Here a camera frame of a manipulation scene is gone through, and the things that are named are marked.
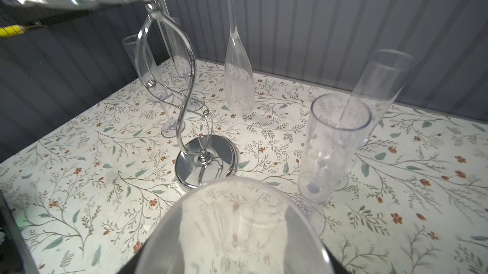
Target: table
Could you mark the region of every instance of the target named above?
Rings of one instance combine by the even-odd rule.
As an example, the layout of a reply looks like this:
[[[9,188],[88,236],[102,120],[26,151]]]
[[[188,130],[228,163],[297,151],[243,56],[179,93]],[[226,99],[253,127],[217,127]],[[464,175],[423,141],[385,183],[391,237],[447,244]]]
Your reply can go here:
[[[183,88],[170,61],[159,66]],[[228,111],[223,67],[198,61],[214,130],[239,149],[236,175],[299,199],[311,101],[321,87],[254,74],[253,113]],[[41,273],[116,273],[184,192],[178,147],[139,80],[0,164],[0,188]],[[321,235],[351,273],[488,271],[487,125],[393,105],[324,205]],[[185,140],[202,133],[187,119]]]

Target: gray wall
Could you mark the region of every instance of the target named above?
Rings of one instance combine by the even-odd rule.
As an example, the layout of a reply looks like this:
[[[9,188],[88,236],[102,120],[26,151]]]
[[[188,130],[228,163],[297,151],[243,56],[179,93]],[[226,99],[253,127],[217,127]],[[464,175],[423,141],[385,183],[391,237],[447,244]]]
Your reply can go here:
[[[196,54],[223,62],[226,0],[178,0]],[[375,49],[416,57],[398,100],[488,121],[488,0],[236,0],[255,70],[351,90]],[[0,39],[0,161],[136,78],[120,40],[142,5]],[[156,60],[167,58],[150,37]]]
[[[367,55],[416,58],[398,101],[488,121],[488,0],[235,0],[255,70],[352,90]],[[198,57],[223,62],[226,0],[169,2]]]

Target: yellow object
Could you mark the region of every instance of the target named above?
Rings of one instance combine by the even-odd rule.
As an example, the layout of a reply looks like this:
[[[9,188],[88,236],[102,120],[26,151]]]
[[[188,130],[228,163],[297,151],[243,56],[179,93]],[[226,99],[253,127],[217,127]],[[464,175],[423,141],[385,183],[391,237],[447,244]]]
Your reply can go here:
[[[20,25],[12,25],[12,26],[0,28],[0,38],[6,38],[6,37],[15,36],[15,35],[20,35],[22,33],[25,33],[25,29],[24,29],[24,27],[22,27]]]

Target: chrome base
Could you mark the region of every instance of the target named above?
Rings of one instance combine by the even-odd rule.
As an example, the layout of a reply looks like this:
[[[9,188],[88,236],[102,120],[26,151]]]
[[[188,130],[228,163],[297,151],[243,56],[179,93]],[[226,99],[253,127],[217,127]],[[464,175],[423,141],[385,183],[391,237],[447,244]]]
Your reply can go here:
[[[189,151],[198,152],[201,149],[199,140],[207,135],[189,141],[185,147]],[[195,189],[205,182],[233,175],[237,167],[237,147],[227,138],[212,135],[206,148],[207,154],[202,156],[185,155],[180,151],[175,163],[176,178],[181,187],[188,191]]]

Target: floral pattern surface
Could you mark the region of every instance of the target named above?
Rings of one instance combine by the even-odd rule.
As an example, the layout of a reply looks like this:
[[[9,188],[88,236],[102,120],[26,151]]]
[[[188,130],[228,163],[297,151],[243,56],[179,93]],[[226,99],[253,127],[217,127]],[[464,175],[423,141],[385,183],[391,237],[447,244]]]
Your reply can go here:
[[[170,61],[167,83],[185,83]],[[236,175],[296,203],[309,107],[325,88],[255,74],[255,109],[229,112],[223,67],[198,61],[214,133],[239,149]],[[172,117],[177,111],[169,112]],[[138,80],[0,164],[0,190],[41,273],[116,273],[185,192],[176,140]],[[186,119],[184,140],[204,133]],[[322,207],[321,238],[351,273],[488,273],[488,126],[392,105]]]

